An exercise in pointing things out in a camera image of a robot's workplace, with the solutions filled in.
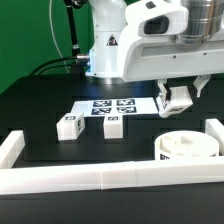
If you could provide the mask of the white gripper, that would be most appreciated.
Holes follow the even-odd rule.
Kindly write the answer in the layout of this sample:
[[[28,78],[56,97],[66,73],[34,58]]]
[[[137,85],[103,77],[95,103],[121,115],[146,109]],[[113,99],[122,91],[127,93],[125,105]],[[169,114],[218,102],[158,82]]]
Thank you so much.
[[[168,78],[198,76],[200,97],[210,74],[224,72],[224,0],[139,0],[125,11],[117,55],[126,82],[156,80],[160,110],[171,98]]]

